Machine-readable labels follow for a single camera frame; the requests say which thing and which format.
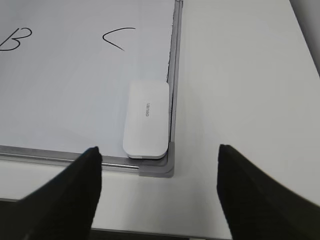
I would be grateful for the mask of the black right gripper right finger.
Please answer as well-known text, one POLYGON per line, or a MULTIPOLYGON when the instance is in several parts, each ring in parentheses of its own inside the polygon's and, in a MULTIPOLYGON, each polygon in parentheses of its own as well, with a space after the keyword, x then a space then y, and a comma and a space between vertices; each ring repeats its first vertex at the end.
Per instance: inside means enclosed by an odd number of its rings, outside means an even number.
POLYGON ((218 151, 219 201, 234 240, 318 240, 320 207, 286 188, 230 145, 218 151))

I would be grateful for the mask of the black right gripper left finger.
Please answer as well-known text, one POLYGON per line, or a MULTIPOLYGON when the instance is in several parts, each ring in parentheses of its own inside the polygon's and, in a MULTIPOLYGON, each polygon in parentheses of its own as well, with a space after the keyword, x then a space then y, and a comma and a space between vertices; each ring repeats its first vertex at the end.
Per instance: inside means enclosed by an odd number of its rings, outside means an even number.
POLYGON ((45 185, 0 211, 2 240, 87 240, 102 190, 102 155, 91 147, 45 185))

